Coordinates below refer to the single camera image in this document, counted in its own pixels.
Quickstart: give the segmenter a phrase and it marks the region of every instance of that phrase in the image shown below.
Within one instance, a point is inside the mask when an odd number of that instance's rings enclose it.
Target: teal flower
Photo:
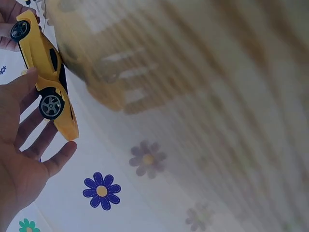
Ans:
[[[29,222],[26,218],[24,219],[24,222],[20,221],[19,225],[21,226],[19,232],[41,232],[38,228],[35,228],[34,221]]]

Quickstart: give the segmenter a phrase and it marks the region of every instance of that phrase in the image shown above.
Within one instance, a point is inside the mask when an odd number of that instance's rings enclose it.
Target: blurred toy car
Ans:
[[[73,107],[69,100],[65,69],[52,43],[40,31],[35,15],[26,11],[17,17],[11,38],[18,43],[27,69],[36,67],[36,89],[42,96],[39,109],[43,117],[53,120],[66,140],[79,137]]]

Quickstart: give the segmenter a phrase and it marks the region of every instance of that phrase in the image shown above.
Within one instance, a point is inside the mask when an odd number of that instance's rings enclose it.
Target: wheel rim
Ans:
[[[18,22],[12,30],[12,36],[18,38],[26,33],[28,25],[26,22]]]
[[[41,110],[47,117],[55,117],[61,111],[61,101],[57,96],[48,95],[43,98]]]

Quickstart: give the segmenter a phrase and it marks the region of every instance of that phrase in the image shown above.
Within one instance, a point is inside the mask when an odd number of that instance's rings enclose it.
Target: blue flower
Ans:
[[[111,203],[119,204],[120,199],[114,193],[119,193],[121,187],[119,185],[112,185],[114,177],[107,175],[104,179],[101,173],[94,173],[93,179],[87,178],[84,183],[89,189],[83,191],[84,197],[92,197],[90,205],[97,208],[101,203],[104,210],[111,209]]]
[[[0,69],[0,75],[3,75],[5,73],[5,70],[6,70],[6,66],[3,66],[1,69]]]

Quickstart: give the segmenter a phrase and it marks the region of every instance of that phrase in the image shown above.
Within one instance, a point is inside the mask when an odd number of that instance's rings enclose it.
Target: car side window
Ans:
[[[57,54],[56,54],[56,52],[53,48],[49,49],[49,55],[50,55],[50,59],[52,60],[54,70],[57,71],[57,69],[58,69],[58,59],[57,59]]]
[[[60,67],[59,82],[61,83],[61,85],[64,87],[64,89],[68,93],[66,73],[65,73],[64,65],[63,64],[61,64],[61,67]]]

